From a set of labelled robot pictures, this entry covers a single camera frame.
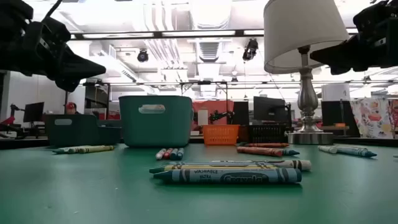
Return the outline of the white cylindrical container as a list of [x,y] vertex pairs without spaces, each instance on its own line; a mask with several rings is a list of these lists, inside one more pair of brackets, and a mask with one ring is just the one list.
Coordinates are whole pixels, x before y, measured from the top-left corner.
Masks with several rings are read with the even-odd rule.
[[198,125],[208,125],[208,110],[202,109],[198,110]]

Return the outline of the tall teal plastic bin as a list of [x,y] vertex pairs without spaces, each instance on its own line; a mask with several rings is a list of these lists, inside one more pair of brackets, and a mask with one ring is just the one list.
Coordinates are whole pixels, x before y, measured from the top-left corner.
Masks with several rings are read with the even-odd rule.
[[121,96],[124,143],[129,147],[184,147],[190,140],[193,102],[186,96]]

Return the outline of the white cylindrical column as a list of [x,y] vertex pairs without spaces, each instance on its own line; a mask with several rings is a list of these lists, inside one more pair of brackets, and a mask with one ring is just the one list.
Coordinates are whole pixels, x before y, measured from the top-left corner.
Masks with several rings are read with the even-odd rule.
[[322,86],[323,101],[349,101],[350,98],[348,83],[331,83]]

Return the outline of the dark teal stepped bin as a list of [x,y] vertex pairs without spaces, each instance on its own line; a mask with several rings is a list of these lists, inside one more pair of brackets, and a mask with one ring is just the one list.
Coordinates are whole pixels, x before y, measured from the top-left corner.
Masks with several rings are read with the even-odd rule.
[[48,114],[45,133],[55,147],[114,145],[121,140],[121,124],[90,114]]

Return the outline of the orange red panel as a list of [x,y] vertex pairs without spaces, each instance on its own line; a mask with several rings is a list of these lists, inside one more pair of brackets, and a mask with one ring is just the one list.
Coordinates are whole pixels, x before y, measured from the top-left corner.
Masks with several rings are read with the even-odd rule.
[[227,124],[227,117],[224,116],[218,119],[211,119],[211,116],[215,114],[223,114],[227,111],[232,111],[234,108],[234,102],[231,100],[207,100],[207,101],[194,101],[193,102],[193,110],[195,113],[198,113],[200,110],[207,110],[208,112],[208,124]]

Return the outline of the large white crayon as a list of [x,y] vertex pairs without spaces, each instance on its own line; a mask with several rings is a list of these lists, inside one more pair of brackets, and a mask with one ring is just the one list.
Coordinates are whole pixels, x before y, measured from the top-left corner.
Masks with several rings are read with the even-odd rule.
[[233,164],[233,165],[274,165],[276,167],[294,168],[301,171],[310,171],[312,163],[303,160],[287,160],[287,161],[212,161],[215,164]]

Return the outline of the black computer monitor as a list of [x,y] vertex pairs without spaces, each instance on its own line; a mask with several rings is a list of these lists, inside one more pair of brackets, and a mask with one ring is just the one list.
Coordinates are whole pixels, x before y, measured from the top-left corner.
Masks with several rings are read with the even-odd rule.
[[322,101],[322,123],[323,126],[335,126],[338,123],[344,123],[348,129],[326,130],[339,137],[359,136],[358,127],[354,118],[349,101]]
[[24,123],[41,121],[43,117],[44,102],[26,104],[24,108]]
[[255,96],[253,107],[255,120],[287,122],[287,111],[283,99]]

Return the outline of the black metal frame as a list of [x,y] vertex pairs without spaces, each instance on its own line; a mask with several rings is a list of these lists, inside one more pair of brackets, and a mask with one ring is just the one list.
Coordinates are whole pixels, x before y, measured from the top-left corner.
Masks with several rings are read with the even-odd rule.
[[[367,86],[379,86],[379,85],[398,85],[398,78],[389,80],[346,80],[346,81],[312,81],[313,85],[318,85],[320,88],[322,85],[326,84],[348,84],[349,86],[354,85],[355,88],[362,88]],[[264,82],[211,82],[211,81],[198,81],[198,82],[132,82],[132,83],[103,83],[103,82],[83,82],[78,85],[81,86],[107,86],[110,87],[126,87],[126,88],[139,88],[141,91],[146,92],[150,95],[159,95],[162,91],[167,91],[168,89],[174,88],[178,90],[178,95],[184,95],[185,92],[192,86],[217,86],[219,89],[225,92],[225,99],[229,99],[229,89],[299,89],[301,84],[299,81],[294,82],[283,82],[283,81],[264,81]]]

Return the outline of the orange crayon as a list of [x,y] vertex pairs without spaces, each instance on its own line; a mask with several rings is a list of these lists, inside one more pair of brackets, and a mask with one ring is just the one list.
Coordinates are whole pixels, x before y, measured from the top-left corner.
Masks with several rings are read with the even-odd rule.
[[282,157],[283,152],[279,149],[264,148],[264,147],[237,147],[238,153],[245,154],[259,154],[272,157]]
[[277,143],[244,143],[242,146],[244,147],[288,147],[288,143],[277,142]]

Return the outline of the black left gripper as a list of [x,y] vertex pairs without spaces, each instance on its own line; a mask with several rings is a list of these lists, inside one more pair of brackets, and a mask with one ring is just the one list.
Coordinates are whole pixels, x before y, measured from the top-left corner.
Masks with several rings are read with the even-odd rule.
[[75,54],[67,46],[69,40],[71,33],[66,26],[51,17],[26,23],[21,30],[3,24],[0,26],[0,70],[78,78],[55,80],[60,89],[73,92],[80,84],[79,79],[104,74],[106,68]]

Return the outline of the dark shelving unit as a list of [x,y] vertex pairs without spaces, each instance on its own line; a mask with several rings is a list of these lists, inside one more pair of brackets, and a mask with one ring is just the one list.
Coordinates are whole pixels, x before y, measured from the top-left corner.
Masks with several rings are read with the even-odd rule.
[[85,109],[107,108],[108,92],[102,86],[87,86],[85,89]]

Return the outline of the large blue crayon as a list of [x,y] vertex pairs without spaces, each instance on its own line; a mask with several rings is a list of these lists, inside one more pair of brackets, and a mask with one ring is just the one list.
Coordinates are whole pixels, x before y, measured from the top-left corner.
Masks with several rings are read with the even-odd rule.
[[302,181],[302,172],[293,168],[180,169],[156,173],[154,178],[189,184],[296,184]]

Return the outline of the silver lamp white shade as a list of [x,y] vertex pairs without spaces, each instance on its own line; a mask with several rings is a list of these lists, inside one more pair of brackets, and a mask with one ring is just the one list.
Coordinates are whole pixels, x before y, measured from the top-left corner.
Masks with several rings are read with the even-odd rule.
[[302,127],[288,136],[291,144],[329,145],[333,135],[318,129],[312,70],[322,63],[309,55],[349,37],[334,0],[269,0],[264,7],[264,70],[300,74],[297,105]]

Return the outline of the black plastic basket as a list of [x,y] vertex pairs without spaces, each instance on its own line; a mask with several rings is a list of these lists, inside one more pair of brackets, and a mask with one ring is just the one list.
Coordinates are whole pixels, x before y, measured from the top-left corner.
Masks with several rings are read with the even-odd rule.
[[285,126],[279,124],[240,126],[238,141],[248,143],[286,143]]

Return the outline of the orange plastic basket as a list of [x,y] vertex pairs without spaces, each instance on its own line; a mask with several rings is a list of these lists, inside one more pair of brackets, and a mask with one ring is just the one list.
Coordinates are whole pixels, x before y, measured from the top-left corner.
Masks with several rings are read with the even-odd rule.
[[207,146],[235,145],[238,139],[238,124],[210,124],[203,126],[204,144]]

